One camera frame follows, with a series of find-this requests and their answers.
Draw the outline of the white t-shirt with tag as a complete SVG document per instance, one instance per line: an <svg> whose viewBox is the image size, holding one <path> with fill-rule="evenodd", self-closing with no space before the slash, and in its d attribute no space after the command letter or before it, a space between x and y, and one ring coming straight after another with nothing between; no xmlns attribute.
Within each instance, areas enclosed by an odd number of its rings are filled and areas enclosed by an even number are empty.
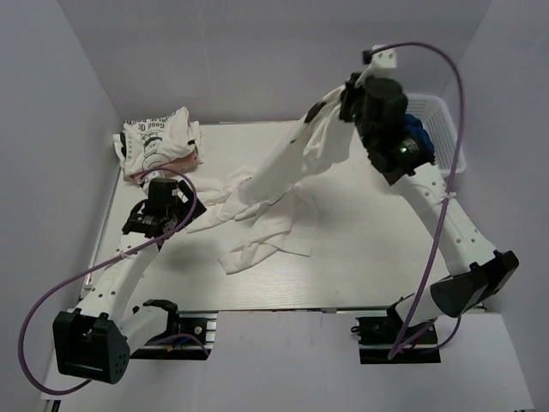
<svg viewBox="0 0 549 412"><path fill-rule="evenodd" d="M302 179L347 160L354 126L339 119L344 87L323 96L294 125L255 174L226 200L222 222L256 205L273 204Z"/></svg>

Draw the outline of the white logo t-shirt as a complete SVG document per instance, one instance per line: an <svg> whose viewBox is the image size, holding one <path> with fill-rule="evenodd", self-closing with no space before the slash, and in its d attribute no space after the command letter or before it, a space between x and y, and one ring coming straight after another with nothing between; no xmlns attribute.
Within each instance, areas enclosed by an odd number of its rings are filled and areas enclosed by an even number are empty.
<svg viewBox="0 0 549 412"><path fill-rule="evenodd" d="M253 167L242 166L225 179L195 178L198 198L207 211L187 226L186 231L197 233L219 226L221 209L229 204L229 197L238 186L250 180L254 173ZM230 220L241 222L243 232L218 260L226 274L233 275L278 251L309 257L317 234L318 213L312 196L297 184L274 204L247 206Z"/></svg>

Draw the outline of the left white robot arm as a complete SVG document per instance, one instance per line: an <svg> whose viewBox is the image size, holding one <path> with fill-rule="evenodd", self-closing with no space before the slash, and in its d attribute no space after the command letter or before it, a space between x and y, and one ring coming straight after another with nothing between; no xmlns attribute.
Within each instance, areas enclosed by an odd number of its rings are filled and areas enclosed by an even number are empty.
<svg viewBox="0 0 549 412"><path fill-rule="evenodd" d="M176 233L205 212L191 183L155 178L148 196L130 211L116 256L77 306L60 312L52 326L57 369L62 375L116 384L130 357L150 341L173 342L181 332L177 304L147 300L127 307L167 233Z"/></svg>

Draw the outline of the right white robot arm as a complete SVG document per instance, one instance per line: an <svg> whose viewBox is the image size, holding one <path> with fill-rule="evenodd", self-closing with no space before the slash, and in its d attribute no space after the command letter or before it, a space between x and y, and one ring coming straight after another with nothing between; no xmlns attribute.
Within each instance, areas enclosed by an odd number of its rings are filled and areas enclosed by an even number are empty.
<svg viewBox="0 0 549 412"><path fill-rule="evenodd" d="M420 218L449 272L419 299L409 295L388 308L389 335L407 342L419 326L443 315L457 318L496 294L519 261L512 251L498 251L447 193L449 180L433 150L405 126L407 96L398 82L353 73L341 104L341 120L354 123L372 166Z"/></svg>

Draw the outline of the blue t-shirt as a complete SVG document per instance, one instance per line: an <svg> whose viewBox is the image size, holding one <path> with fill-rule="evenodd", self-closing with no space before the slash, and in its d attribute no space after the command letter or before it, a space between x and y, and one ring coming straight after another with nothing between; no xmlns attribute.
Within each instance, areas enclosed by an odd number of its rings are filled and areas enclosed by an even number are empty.
<svg viewBox="0 0 549 412"><path fill-rule="evenodd" d="M431 141L430 135L424 128L422 122L415 116L406 113L404 116L405 129L409 134L418 138L426 147L430 156L430 163L435 162L435 148Z"/></svg>

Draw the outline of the white plastic basket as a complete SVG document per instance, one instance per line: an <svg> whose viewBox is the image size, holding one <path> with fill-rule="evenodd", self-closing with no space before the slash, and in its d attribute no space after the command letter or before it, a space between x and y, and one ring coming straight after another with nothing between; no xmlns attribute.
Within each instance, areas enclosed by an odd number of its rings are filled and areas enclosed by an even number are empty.
<svg viewBox="0 0 549 412"><path fill-rule="evenodd" d="M436 95L408 94L406 113L418 118L430 135L435 161L444 179L450 173L455 156L457 131L446 103Z"/></svg>

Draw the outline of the folded printed white t-shirt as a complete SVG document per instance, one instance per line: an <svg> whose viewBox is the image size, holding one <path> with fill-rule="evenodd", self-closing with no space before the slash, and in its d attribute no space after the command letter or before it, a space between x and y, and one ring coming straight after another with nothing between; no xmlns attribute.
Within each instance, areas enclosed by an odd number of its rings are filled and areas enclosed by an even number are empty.
<svg viewBox="0 0 549 412"><path fill-rule="evenodd" d="M123 175L123 170L126 174L140 170L144 158L154 153L172 161L196 150L202 160L200 125L184 106L164 117L126 121L112 139Z"/></svg>

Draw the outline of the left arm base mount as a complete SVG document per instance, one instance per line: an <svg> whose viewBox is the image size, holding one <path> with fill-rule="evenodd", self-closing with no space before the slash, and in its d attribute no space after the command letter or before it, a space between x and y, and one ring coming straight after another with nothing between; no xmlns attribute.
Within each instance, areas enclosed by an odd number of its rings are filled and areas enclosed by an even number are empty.
<svg viewBox="0 0 549 412"><path fill-rule="evenodd" d="M216 313L181 312L169 300L147 300L141 309L160 309L166 320L132 353L131 359L155 361L206 361L214 346ZM134 314L141 309L132 308Z"/></svg>

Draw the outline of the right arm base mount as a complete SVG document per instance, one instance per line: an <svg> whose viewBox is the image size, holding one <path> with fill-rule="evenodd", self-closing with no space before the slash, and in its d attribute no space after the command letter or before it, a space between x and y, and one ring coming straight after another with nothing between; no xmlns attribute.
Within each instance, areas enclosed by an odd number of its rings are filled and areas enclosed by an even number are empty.
<svg viewBox="0 0 549 412"><path fill-rule="evenodd" d="M420 336L419 332L426 324L409 328L404 341L413 337L405 348L389 359L400 328L395 326L388 317L360 317L351 328L351 334L359 339L359 360L361 365L388 364L439 364L438 338L435 326L431 324Z"/></svg>

